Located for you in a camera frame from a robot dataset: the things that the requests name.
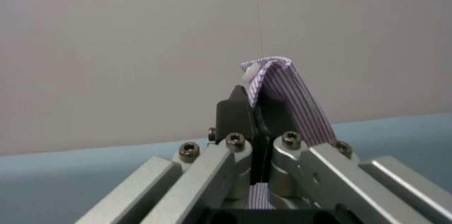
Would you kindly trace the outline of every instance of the gray wall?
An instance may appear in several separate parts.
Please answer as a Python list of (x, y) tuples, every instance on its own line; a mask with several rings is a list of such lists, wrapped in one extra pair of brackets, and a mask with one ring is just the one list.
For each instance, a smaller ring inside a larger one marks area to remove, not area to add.
[(332, 122), (451, 111), (452, 0), (0, 0), (0, 154), (205, 136), (291, 57)]

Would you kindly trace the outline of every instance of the metal linkage arm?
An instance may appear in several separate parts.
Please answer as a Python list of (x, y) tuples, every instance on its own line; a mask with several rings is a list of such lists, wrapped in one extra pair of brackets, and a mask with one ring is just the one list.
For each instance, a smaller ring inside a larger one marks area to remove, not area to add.
[(450, 194), (394, 159), (358, 165), (346, 143), (307, 148), (296, 132), (273, 146), (268, 188), (277, 208), (335, 209), (364, 223), (450, 223)]

